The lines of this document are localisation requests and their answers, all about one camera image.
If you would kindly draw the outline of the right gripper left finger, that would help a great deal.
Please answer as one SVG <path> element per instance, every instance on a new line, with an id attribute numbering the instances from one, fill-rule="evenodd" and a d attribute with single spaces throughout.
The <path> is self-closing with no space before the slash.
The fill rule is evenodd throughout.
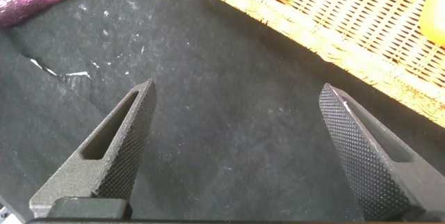
<path id="1" fill-rule="evenodd" d="M 152 79 L 133 87 L 29 200 L 48 217 L 61 198 L 129 201 L 156 108 Z"/>

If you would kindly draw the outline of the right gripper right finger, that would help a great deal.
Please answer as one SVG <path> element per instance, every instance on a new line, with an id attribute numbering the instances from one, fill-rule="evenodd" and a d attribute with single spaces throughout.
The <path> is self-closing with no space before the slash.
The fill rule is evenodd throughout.
<path id="1" fill-rule="evenodd" d="M 318 99 L 366 221 L 443 221 L 444 176 L 344 91 Z"/>

